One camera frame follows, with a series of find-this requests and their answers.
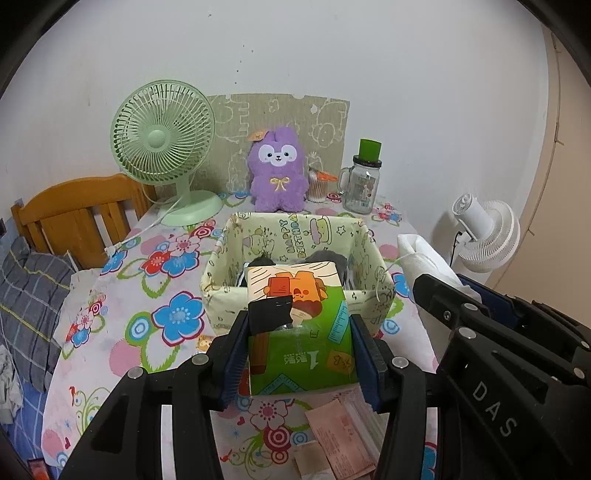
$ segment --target wooden chair back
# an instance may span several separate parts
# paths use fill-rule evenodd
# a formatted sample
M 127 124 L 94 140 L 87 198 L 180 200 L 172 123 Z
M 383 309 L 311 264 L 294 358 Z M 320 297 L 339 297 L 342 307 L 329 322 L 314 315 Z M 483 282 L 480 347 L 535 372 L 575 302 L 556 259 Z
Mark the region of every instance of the wooden chair back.
M 154 187 L 145 186 L 155 198 Z M 87 177 L 65 181 L 39 193 L 24 207 L 14 205 L 18 232 L 40 252 L 63 255 L 69 250 L 83 268 L 105 265 L 105 243 L 91 211 L 97 207 L 113 244 L 129 233 L 121 202 L 131 200 L 138 220 L 151 204 L 142 185 L 119 173 L 112 177 Z

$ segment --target white electric fan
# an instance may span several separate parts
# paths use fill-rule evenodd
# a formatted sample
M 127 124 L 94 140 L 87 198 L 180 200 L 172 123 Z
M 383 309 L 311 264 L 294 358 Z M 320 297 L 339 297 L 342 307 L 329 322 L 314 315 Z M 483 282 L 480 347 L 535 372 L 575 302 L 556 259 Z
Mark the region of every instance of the white electric fan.
M 177 198 L 163 224 L 192 225 L 222 209 L 216 194 L 190 190 L 195 171 L 211 149 L 214 130 L 207 98 L 176 80 L 144 85 L 119 107 L 111 126 L 111 148 L 121 169 L 141 183 L 176 184 Z
M 509 261 L 519 245 L 519 220 L 511 207 L 499 200 L 480 204 L 465 193 L 452 206 L 456 219 L 466 228 L 460 237 L 458 256 L 468 270 L 487 273 Z

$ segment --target cotton swab container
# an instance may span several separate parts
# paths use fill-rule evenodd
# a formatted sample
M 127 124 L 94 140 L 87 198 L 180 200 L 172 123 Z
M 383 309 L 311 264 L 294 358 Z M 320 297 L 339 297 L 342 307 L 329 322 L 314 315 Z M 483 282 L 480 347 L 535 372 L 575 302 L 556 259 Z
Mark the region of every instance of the cotton swab container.
M 329 192 L 329 182 L 336 181 L 337 177 L 326 172 L 311 168 L 308 171 L 308 192 L 306 198 L 314 203 L 322 203 L 326 200 Z

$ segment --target plush toy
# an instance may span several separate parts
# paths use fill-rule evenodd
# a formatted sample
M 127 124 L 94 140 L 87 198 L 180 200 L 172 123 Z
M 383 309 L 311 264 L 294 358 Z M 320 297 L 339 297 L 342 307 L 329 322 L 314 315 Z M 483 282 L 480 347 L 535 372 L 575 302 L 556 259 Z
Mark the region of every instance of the plush toy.
M 301 212 L 308 179 L 304 177 L 304 151 L 290 127 L 269 131 L 254 142 L 248 155 L 253 174 L 251 195 L 257 212 Z

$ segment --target pink paper packet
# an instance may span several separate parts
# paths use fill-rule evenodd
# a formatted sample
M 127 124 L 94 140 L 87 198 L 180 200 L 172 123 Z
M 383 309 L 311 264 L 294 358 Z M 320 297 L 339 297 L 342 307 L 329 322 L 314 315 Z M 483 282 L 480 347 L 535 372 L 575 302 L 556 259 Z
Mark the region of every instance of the pink paper packet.
M 351 417 L 338 399 L 307 411 L 306 417 L 338 480 L 354 480 L 375 469 Z

